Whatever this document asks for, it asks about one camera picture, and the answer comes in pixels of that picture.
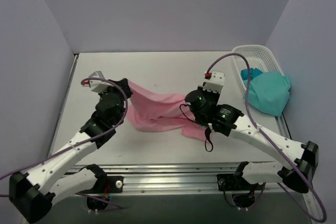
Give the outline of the pink t shirt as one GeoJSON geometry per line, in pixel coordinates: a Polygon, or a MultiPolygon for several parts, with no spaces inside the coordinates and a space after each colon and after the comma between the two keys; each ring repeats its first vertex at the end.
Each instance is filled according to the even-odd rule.
{"type": "Polygon", "coordinates": [[[180,128],[183,136],[205,141],[205,130],[191,121],[194,116],[189,108],[180,109],[185,95],[158,94],[128,83],[132,95],[127,120],[137,131],[155,133],[180,128]]]}

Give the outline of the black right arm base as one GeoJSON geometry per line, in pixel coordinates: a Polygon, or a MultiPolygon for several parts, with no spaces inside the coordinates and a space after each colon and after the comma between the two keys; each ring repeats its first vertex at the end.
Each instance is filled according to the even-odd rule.
{"type": "Polygon", "coordinates": [[[265,183],[249,184],[234,174],[217,174],[218,190],[223,192],[226,203],[246,211],[253,206],[265,190],[265,183]]]}

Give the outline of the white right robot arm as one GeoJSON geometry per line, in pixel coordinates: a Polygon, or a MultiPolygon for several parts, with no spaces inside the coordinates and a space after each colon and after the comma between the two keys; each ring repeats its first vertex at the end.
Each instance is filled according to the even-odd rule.
{"type": "Polygon", "coordinates": [[[244,189],[256,183],[283,183],[302,194],[318,166],[319,147],[279,135],[261,125],[253,125],[248,115],[229,104],[218,104],[219,94],[201,86],[185,96],[195,122],[205,127],[206,138],[212,132],[241,140],[275,159],[271,163],[242,162],[233,175],[236,187],[244,189]]]}

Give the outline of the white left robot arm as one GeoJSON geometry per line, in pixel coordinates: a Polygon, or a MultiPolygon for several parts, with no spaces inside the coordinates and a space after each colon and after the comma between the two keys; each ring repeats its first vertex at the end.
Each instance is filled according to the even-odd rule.
{"type": "Polygon", "coordinates": [[[128,80],[88,77],[81,84],[99,95],[90,119],[59,151],[34,165],[9,174],[8,199],[28,223],[43,219],[57,202],[91,189],[105,188],[107,176],[97,165],[66,176],[76,163],[101,148],[121,125],[128,111],[132,91],[128,80]]]}

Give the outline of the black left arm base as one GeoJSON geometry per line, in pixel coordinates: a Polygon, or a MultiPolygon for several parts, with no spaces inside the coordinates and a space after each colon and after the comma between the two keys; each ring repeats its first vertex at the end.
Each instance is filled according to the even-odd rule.
{"type": "Polygon", "coordinates": [[[97,179],[90,189],[85,189],[77,193],[79,196],[86,197],[86,207],[95,212],[122,210],[121,207],[112,202],[112,195],[123,192],[124,177],[103,176],[97,179]]]}

